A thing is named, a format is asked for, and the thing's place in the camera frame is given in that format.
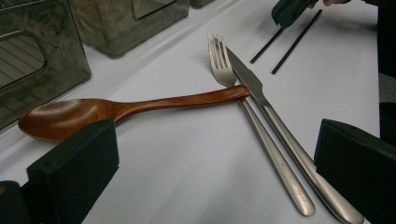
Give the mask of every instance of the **fork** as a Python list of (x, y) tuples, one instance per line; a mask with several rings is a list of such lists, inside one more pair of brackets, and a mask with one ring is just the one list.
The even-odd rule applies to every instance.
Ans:
[[(228, 59), (223, 37), (209, 37), (208, 44), (209, 59), (216, 81), (226, 87), (234, 86), (236, 76), (233, 73), (230, 60)], [(309, 195), (306, 193), (295, 173), (291, 170), (288, 162), (277, 148), (269, 133), (265, 130), (262, 122), (259, 120), (247, 100), (241, 100), (241, 104), (246, 109), (248, 117), (260, 138), (264, 151), (276, 169), (276, 172), (292, 202), (297, 208), (297, 211), (306, 217), (314, 215), (316, 209), (309, 198)]]

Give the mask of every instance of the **knife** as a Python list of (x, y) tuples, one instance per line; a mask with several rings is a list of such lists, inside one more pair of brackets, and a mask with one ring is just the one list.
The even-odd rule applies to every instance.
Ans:
[(262, 83), (234, 54), (227, 49), (231, 66), (239, 79), (250, 88), (254, 102), (271, 124), (285, 148), (300, 170), (305, 175), (319, 198), (330, 209), (338, 220), (343, 223), (363, 223), (364, 216), (358, 212), (337, 190), (335, 190), (321, 175), (317, 174), (316, 166), (306, 151), (300, 146), (289, 129), (280, 119), (271, 104), (262, 93)]

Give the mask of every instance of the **chopsticks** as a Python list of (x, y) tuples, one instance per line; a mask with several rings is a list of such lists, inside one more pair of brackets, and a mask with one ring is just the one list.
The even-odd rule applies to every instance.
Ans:
[(291, 53), (293, 52), (293, 50), (296, 48), (296, 46), (298, 45), (298, 43), (300, 43), (301, 39), (303, 39), (304, 35), (306, 34), (306, 32), (308, 32), (309, 28), (312, 26), (312, 24), (314, 24), (314, 22), (318, 19), (318, 17), (320, 16), (320, 13), (322, 12), (322, 9), (320, 9), (317, 14), (315, 14), (314, 18), (312, 18), (311, 22), (309, 22), (305, 28), (303, 29), (303, 31), (297, 36), (297, 39), (293, 42), (293, 44), (290, 46), (290, 48), (288, 49), (288, 51), (286, 52), (286, 54), (282, 57), (282, 59), (280, 60), (280, 62), (276, 65), (276, 67), (274, 68), (274, 70), (271, 72), (273, 75), (276, 74), (277, 70), (279, 70), (279, 68), (282, 66), (282, 64), (289, 58), (289, 56), (291, 55)]
[[(317, 14), (312, 18), (312, 20), (305, 26), (303, 31), (297, 36), (297, 38), (294, 40), (293, 44), (290, 46), (286, 54), (282, 57), (282, 59), (279, 61), (279, 63), (276, 65), (274, 70), (271, 72), (273, 75), (276, 74), (276, 72), (280, 69), (282, 64), (289, 58), (293, 50), (297, 47), (297, 44), (303, 39), (304, 35), (308, 32), (309, 28), (314, 24), (314, 22), (318, 19), (319, 15), (321, 14), (323, 10), (320, 9)], [(270, 47), (270, 45), (282, 34), (284, 29), (280, 28), (276, 34), (268, 41), (267, 44), (253, 57), (253, 59), (250, 61), (251, 63), (255, 63), (260, 56)]]

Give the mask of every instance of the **wooden spoon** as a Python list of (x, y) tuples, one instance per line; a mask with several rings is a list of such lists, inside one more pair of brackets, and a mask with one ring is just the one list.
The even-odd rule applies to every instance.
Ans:
[(221, 105), (244, 99), (250, 95), (248, 87), (239, 85), (221, 91), (151, 100), (118, 103), (103, 99), (60, 101), (39, 106), (20, 117), (20, 129), (37, 139), (63, 141), (89, 123), (113, 118), (117, 123), (134, 114), (188, 106)]

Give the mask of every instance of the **hand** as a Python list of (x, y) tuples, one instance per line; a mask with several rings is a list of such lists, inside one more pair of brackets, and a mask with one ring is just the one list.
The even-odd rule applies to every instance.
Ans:
[(332, 4), (344, 4), (349, 2), (350, 0), (323, 0), (323, 5), (326, 7), (331, 6)]

